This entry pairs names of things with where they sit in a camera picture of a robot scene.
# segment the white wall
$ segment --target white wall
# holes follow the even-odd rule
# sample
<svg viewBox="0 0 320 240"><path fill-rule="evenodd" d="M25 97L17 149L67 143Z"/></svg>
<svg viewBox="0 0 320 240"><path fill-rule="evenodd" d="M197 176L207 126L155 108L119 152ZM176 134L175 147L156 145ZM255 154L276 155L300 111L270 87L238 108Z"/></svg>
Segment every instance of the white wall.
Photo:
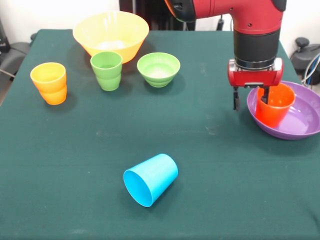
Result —
<svg viewBox="0 0 320 240"><path fill-rule="evenodd" d="M0 0L0 18L10 43L30 41L39 29L72 29L85 16L119 10L118 0Z"/></svg>
<svg viewBox="0 0 320 240"><path fill-rule="evenodd" d="M224 15L223 30L230 30L230 15ZM199 19L196 30L209 31L217 28L219 17ZM288 0L284 12L280 41L290 56L296 49L295 39L305 37L311 44L320 44L320 0Z"/></svg>
<svg viewBox="0 0 320 240"><path fill-rule="evenodd" d="M0 18L11 43L30 41L39 29L71 29L85 16L104 10L118 10L118 0L0 0ZM290 55L295 39L303 36L320 44L320 0L288 0L280 40ZM200 19L196 30L212 31L219 17ZM229 15L224 16L224 31L230 30Z"/></svg>

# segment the green bowl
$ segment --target green bowl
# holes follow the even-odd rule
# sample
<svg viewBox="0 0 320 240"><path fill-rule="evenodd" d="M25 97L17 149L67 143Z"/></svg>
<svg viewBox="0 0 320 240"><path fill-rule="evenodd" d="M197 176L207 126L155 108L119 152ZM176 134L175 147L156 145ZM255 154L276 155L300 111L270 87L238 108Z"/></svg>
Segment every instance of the green bowl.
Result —
<svg viewBox="0 0 320 240"><path fill-rule="evenodd" d="M180 69L180 62L171 54L153 52L141 57L137 68L151 86L162 88L174 79Z"/></svg>

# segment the green cup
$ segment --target green cup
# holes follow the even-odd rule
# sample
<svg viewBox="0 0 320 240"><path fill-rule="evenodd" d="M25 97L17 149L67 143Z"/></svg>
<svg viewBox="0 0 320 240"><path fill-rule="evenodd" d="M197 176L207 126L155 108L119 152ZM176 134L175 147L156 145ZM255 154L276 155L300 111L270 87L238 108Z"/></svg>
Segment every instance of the green cup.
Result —
<svg viewBox="0 0 320 240"><path fill-rule="evenodd" d="M139 59L137 68L152 87L162 88L174 79L180 70L180 62L171 54L152 52Z"/></svg>
<svg viewBox="0 0 320 240"><path fill-rule="evenodd" d="M114 91L119 87L122 62L122 56L113 51L99 52L91 57L93 72L104 91Z"/></svg>

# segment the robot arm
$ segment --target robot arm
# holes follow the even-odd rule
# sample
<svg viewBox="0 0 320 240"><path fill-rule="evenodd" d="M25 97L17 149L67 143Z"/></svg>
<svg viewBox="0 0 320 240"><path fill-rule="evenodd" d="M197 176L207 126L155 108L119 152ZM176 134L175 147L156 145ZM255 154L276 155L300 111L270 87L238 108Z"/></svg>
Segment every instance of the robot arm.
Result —
<svg viewBox="0 0 320 240"><path fill-rule="evenodd" d="M269 87L279 84L283 61L277 58L280 29L287 0L165 0L171 13L182 22L230 14L234 22L234 59L228 63L228 78L234 87Z"/></svg>

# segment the orange cup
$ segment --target orange cup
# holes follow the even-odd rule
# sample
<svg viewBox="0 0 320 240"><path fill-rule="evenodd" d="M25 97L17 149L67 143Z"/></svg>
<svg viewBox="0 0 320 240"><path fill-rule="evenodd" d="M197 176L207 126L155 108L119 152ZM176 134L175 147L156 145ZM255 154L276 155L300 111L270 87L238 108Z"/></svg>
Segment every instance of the orange cup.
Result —
<svg viewBox="0 0 320 240"><path fill-rule="evenodd" d="M278 86L270 87L268 104L261 100L263 95L264 89L259 88L255 117L263 124L276 128L294 104L296 100L295 92L288 85L280 83Z"/></svg>
<svg viewBox="0 0 320 240"><path fill-rule="evenodd" d="M58 105L66 100L67 73L62 64L57 62L42 63L32 69L30 77L48 104Z"/></svg>

